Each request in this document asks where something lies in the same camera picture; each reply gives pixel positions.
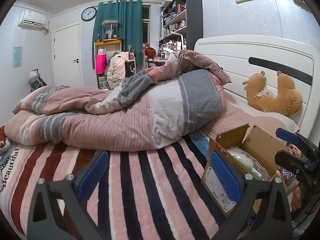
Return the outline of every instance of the wall clock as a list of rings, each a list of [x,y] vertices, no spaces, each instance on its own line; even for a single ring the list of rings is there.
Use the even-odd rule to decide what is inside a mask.
[[[89,22],[94,19],[96,15],[97,9],[95,7],[88,7],[82,12],[81,19],[85,22]]]

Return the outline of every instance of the white wall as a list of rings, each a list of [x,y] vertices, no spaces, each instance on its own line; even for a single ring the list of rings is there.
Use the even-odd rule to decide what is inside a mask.
[[[81,14],[87,6],[59,14],[52,19],[52,32],[64,26],[80,22],[81,67],[85,87],[97,87],[97,77],[92,69],[92,33],[94,20],[84,22]]]
[[[41,78],[53,85],[51,60],[51,33],[18,27],[19,17],[25,9],[13,6],[0,26],[0,126],[13,116],[12,109],[30,93],[27,85],[30,71],[38,68]],[[13,47],[22,48],[22,66],[13,68]]]
[[[320,52],[320,27],[309,8],[296,0],[202,0],[205,37],[256,34],[283,37],[314,46]],[[320,114],[309,137],[318,145]]]
[[[159,16],[160,4],[150,4],[151,6],[151,19],[150,19],[150,44],[157,50],[158,36],[159,36]],[[81,25],[81,66],[83,71],[84,86],[97,87],[97,78],[95,70],[92,69],[92,33],[94,27],[94,20],[84,22],[81,19],[82,11],[87,6],[67,11],[65,13],[55,16],[52,20],[52,30],[59,29],[66,25],[80,22]]]

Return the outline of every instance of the window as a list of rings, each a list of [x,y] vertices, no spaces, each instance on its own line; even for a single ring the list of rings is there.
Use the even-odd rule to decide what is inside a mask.
[[[150,5],[142,6],[142,43],[150,45]]]

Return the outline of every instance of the teal curtain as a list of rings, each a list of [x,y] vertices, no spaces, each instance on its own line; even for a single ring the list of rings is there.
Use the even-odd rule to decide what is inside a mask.
[[[118,37],[123,37],[122,50],[132,45],[135,50],[136,64],[143,64],[142,54],[142,0],[118,0],[117,2],[100,3],[95,18],[92,36],[92,67],[94,65],[94,43],[98,34],[102,38],[101,23],[104,20],[119,20]]]

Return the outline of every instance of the bag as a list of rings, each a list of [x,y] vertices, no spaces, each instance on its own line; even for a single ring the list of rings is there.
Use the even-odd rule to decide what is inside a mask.
[[[40,87],[46,86],[47,84],[40,77],[38,69],[35,69],[35,70],[30,72],[30,79],[29,79],[28,85],[29,85],[29,87],[31,89],[31,92],[33,92],[33,91],[35,91],[36,89],[38,89]]]

